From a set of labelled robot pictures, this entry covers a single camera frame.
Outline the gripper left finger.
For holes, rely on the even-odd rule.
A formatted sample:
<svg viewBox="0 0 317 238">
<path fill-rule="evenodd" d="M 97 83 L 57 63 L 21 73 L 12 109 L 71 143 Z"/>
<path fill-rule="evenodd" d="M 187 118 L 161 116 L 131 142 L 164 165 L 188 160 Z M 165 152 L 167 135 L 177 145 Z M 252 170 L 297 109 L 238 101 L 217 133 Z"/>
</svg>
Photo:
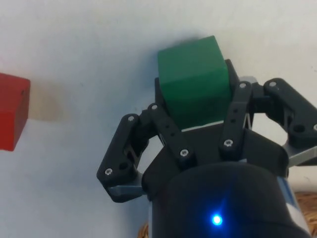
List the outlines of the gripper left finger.
<svg viewBox="0 0 317 238">
<path fill-rule="evenodd" d="M 158 78 L 155 102 L 140 115 L 127 114 L 121 119 L 97 171 L 103 187 L 133 182 L 138 176 L 141 156 L 155 136 L 160 138 L 163 149 L 141 175 L 143 188 L 159 188 L 197 161 L 193 147 L 170 117 Z"/>
</svg>

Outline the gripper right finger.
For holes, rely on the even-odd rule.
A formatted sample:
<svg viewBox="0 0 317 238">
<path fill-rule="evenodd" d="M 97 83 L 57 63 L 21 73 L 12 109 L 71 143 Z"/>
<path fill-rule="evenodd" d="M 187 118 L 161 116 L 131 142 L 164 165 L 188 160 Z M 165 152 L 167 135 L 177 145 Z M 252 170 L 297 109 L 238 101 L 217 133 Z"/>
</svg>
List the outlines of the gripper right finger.
<svg viewBox="0 0 317 238">
<path fill-rule="evenodd" d="M 242 154 L 245 133 L 252 127 L 255 114 L 264 113 L 288 135 L 289 158 L 317 147 L 317 109 L 282 78 L 264 85 L 239 80 L 231 60 L 225 60 L 232 100 L 220 137 L 219 150 L 226 159 Z"/>
</svg>

